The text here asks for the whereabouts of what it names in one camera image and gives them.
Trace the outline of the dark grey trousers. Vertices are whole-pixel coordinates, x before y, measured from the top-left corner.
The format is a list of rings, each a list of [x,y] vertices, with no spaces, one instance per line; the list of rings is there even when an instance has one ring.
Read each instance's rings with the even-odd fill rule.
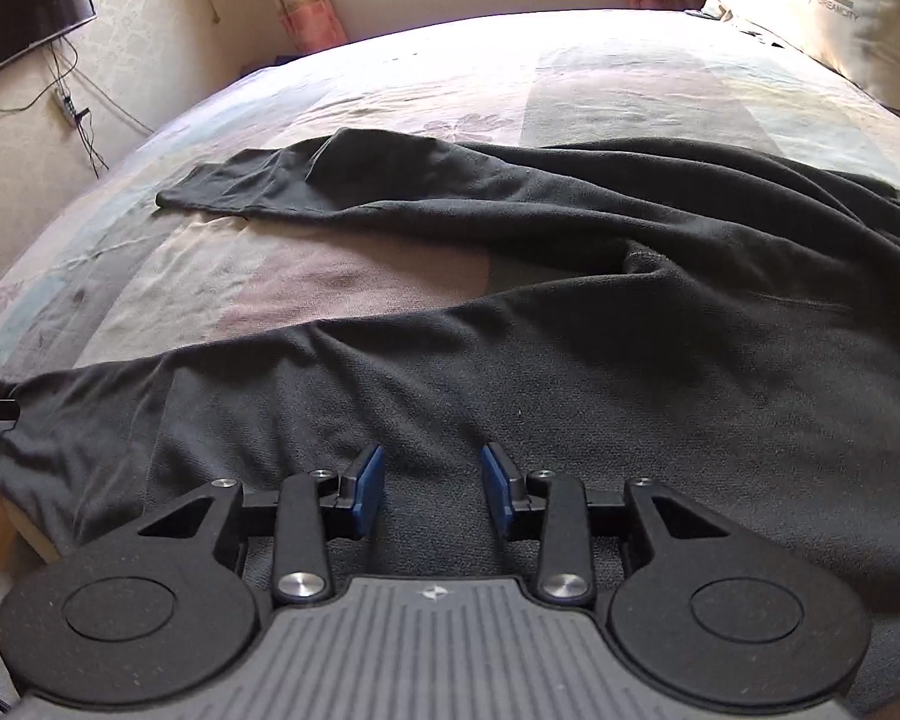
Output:
[[[533,279],[6,380],[0,489],[58,551],[194,486],[276,488],[377,442],[389,574],[504,567],[495,440],[601,486],[655,476],[865,601],[854,702],[900,695],[900,190],[686,140],[455,145],[343,130],[203,164],[160,208],[482,249]]]

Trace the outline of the pastel patchwork bed sheet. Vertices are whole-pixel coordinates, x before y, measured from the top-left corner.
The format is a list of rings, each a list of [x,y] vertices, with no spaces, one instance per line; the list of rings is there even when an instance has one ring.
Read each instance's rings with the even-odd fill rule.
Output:
[[[660,479],[900,617],[900,118],[676,11],[265,68],[0,281],[0,494],[46,557],[385,449],[336,574],[532,572],[479,452]]]

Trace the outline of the white power strip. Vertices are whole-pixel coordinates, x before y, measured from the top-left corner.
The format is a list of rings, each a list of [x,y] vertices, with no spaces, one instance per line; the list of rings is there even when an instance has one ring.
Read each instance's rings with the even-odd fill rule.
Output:
[[[73,96],[68,91],[64,91],[64,89],[56,88],[53,91],[53,99],[55,99],[56,107],[63,115],[64,120],[68,122],[69,127],[79,127],[80,110],[74,104]]]

